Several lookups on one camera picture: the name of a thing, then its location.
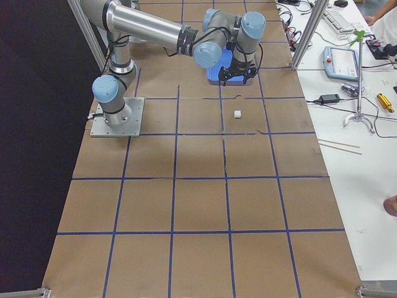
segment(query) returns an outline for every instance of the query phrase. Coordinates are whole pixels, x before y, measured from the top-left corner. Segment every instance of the black curtain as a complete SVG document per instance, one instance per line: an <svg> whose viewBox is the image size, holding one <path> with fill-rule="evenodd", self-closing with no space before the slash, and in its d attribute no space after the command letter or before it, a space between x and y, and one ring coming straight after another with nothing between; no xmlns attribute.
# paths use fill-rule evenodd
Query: black curtain
<svg viewBox="0 0 397 298"><path fill-rule="evenodd" d="M11 292L42 285L100 71L67 1L0 11L0 292Z"/></svg>

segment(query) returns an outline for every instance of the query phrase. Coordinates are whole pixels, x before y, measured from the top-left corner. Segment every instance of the metal mounting plate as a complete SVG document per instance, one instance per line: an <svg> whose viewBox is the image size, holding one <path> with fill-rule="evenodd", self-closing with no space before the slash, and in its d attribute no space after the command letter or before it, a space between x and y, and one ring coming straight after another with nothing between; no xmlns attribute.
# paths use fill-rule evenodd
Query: metal mounting plate
<svg viewBox="0 0 397 298"><path fill-rule="evenodd" d="M126 104L131 107L132 114L130 120L123 125L110 127L102 117L96 117L92 123L91 136L97 138L107 137L139 137L141 133L141 123L144 97L125 97ZM98 105L96 113L103 113L102 108Z"/></svg>

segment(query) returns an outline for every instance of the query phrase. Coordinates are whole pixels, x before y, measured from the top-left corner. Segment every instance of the table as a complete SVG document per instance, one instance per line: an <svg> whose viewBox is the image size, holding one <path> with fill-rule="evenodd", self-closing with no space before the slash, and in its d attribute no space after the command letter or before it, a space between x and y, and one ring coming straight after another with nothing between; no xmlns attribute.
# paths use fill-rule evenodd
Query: table
<svg viewBox="0 0 397 298"><path fill-rule="evenodd" d="M309 15L301 15L294 7L292 26L303 30ZM353 0L346 8L337 8L349 22L362 24L368 28ZM343 44L330 26L321 20L316 29L325 39ZM307 101L319 98L322 94L338 93L341 98L347 96L341 91L343 81L326 77L322 64L325 46L330 45L314 34L313 45L306 51L299 67L298 75ZM358 50L358 44L352 48ZM363 46L363 65L380 65L387 61L375 60L366 45ZM363 70L364 96L376 105L376 95L383 93L395 106L397 95L393 86L397 85L397 71L390 66ZM356 101L340 102L333 107L355 110ZM397 194L397 160L393 158L396 140L379 138L372 135L362 122L350 121L343 128L342 123L348 112L335 111L325 107L308 104L313 125L319 139L358 145L360 148L342 147L361 153L354 154L321 146L325 164L331 178L332 187L341 212L342 220L349 238L350 247L362 281L396 280L397 264L395 254L397 238L395 227L397 218L389 216L383 210L383 200ZM374 114L376 110L365 99L362 101L363 113ZM380 108L379 116L393 117ZM397 135L395 122L377 120L381 135Z"/></svg>

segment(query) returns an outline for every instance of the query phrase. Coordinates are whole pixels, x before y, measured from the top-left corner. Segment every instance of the small white block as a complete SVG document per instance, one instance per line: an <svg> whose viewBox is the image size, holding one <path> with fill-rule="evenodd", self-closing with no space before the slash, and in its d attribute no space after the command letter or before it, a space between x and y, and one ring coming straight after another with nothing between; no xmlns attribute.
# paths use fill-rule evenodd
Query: small white block
<svg viewBox="0 0 397 298"><path fill-rule="evenodd" d="M234 111L234 118L235 119L241 119L241 111L240 110L235 110Z"/></svg>

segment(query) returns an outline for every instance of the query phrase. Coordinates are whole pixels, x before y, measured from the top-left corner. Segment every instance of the screwdriver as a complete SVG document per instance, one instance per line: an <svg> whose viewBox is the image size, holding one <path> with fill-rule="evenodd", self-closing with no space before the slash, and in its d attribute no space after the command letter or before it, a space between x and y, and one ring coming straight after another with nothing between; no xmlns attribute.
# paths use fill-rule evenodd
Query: screwdriver
<svg viewBox="0 0 397 298"><path fill-rule="evenodd" d="M377 99L381 104L382 108L388 110L391 113L394 113L395 110L391 107L391 102L387 99L386 96L384 96L382 93L379 93L377 95Z"/></svg>

